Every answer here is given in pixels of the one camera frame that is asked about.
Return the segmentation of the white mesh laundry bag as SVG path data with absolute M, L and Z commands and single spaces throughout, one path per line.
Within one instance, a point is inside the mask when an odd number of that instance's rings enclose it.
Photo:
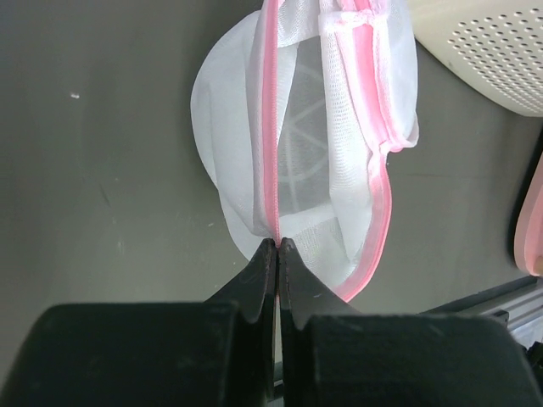
M 417 144 L 417 81 L 404 1 L 266 1 L 228 31 L 190 109 L 238 250 L 290 238 L 324 284 L 355 297 L 389 229 L 387 157 Z

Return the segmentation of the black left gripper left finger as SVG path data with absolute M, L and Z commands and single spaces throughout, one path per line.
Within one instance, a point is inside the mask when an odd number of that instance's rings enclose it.
M 274 393 L 277 249 L 203 302 L 61 304 L 23 342 L 4 406 L 263 406 Z

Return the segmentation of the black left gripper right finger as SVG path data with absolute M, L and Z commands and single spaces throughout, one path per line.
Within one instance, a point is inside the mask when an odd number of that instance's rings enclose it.
M 287 406 L 539 406 L 521 346 L 495 317 L 364 315 L 321 282 L 295 243 L 278 252 Z

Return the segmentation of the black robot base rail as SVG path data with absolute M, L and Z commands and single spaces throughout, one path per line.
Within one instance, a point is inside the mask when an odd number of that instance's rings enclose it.
M 542 342 L 542 279 L 527 276 L 428 310 L 502 321 L 524 347 Z

